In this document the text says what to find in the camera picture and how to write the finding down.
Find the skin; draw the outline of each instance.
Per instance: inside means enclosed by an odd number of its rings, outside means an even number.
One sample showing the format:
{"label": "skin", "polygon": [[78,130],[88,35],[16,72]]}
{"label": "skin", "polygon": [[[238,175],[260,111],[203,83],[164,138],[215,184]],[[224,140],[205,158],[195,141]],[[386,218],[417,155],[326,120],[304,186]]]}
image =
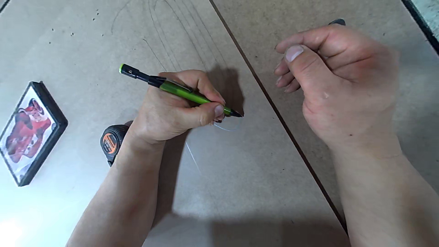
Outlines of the skin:
{"label": "skin", "polygon": [[[274,71],[277,87],[303,89],[303,114],[331,150],[351,245],[438,246],[439,197],[392,129],[397,53],[338,24],[294,34],[276,51],[285,54]],[[198,88],[213,103],[190,108],[149,88],[67,246],[141,246],[154,219],[164,142],[223,117],[214,109],[225,102],[203,72],[161,76]]]}

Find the hand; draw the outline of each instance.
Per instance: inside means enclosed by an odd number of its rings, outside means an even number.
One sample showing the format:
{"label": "hand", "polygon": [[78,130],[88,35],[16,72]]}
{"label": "hand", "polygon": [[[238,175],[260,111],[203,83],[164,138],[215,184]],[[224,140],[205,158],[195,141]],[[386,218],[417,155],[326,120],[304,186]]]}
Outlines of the hand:
{"label": "hand", "polygon": [[215,120],[224,119],[226,103],[203,71],[185,70],[176,73],[160,73],[159,76],[184,83],[198,90],[212,103],[191,107],[195,103],[158,88],[149,87],[139,115],[128,131],[134,139],[143,140],[149,144],[163,143],[188,129],[213,124]]}
{"label": "hand", "polygon": [[302,87],[303,115],[331,149],[373,148],[395,137],[395,51],[338,24],[294,34],[276,51],[285,53],[277,86]]}

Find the pencil clip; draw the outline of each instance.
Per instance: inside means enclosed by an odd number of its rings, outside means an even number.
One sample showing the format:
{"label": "pencil clip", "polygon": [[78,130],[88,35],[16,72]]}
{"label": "pencil clip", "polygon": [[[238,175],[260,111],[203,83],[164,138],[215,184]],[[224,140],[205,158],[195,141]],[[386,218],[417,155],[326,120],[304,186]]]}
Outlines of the pencil clip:
{"label": "pencil clip", "polygon": [[184,88],[184,89],[188,90],[190,93],[192,93],[194,91],[192,88],[190,88],[190,87],[188,87],[186,85],[182,85],[181,83],[178,83],[178,82],[176,82],[176,81],[174,81],[172,79],[166,78],[166,77],[161,77],[161,76],[151,76],[151,77],[153,77],[153,78],[155,78],[157,80],[169,81],[170,83],[173,83],[173,84],[175,84],[175,85],[177,85],[177,86],[179,86],[181,88]]}
{"label": "pencil clip", "polygon": [[174,81],[174,80],[172,80],[172,79],[166,78],[166,81],[169,81],[169,82],[171,82],[171,83],[174,83],[175,85],[180,86],[180,87],[182,87],[182,88],[188,90],[188,91],[191,92],[191,93],[194,91],[192,88],[190,88],[190,87],[188,87],[188,86],[186,86],[186,85],[182,85],[181,83],[178,83],[178,82],[176,82],[176,81]]}

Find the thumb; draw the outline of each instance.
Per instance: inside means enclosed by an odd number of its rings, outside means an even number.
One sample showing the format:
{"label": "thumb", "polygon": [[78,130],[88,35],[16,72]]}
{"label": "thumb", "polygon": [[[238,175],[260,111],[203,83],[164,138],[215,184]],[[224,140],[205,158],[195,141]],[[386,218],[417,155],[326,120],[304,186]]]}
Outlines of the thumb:
{"label": "thumb", "polygon": [[224,106],[217,102],[205,103],[197,107],[185,108],[181,116],[181,124],[192,129],[210,124],[224,113]]}
{"label": "thumb", "polygon": [[322,97],[330,87],[340,83],[339,77],[332,73],[322,58],[304,45],[289,47],[285,60],[305,96]]}

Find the orange tape measure label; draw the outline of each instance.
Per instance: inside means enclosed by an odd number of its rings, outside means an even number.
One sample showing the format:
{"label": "orange tape measure label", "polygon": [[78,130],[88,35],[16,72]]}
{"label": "orange tape measure label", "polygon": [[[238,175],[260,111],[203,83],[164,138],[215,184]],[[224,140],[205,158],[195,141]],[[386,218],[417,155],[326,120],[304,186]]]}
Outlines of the orange tape measure label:
{"label": "orange tape measure label", "polygon": [[116,152],[117,142],[113,134],[105,134],[104,138],[102,138],[102,142],[104,144],[104,149],[108,154],[114,154]]}

